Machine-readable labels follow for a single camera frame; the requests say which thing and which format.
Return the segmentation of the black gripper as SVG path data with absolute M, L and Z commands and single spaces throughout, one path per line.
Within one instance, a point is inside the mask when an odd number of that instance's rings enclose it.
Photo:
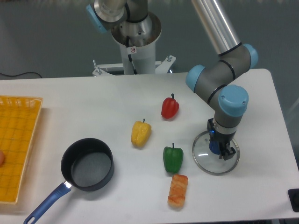
M 210 136 L 209 149 L 212 153 L 219 155 L 219 159 L 225 161 L 232 159 L 235 155 L 235 149 L 230 146 L 236 126 L 227 128 L 221 126 L 214 118 L 207 121 L 207 130 Z

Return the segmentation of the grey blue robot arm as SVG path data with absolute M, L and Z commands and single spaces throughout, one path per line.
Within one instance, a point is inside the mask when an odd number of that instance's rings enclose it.
M 195 0 L 193 6 L 219 56 L 211 68 L 194 66 L 188 72 L 187 86 L 204 100 L 215 114 L 207 122 L 210 150 L 223 160 L 233 158 L 230 145 L 248 104 L 248 93 L 232 82 L 252 69 L 257 51 L 243 44 L 218 0 Z M 87 5 L 87 14 L 96 29 L 111 31 L 121 49 L 123 70 L 129 74 L 155 74 L 155 47 L 161 34 L 160 20 L 148 10 L 145 0 L 96 0 Z

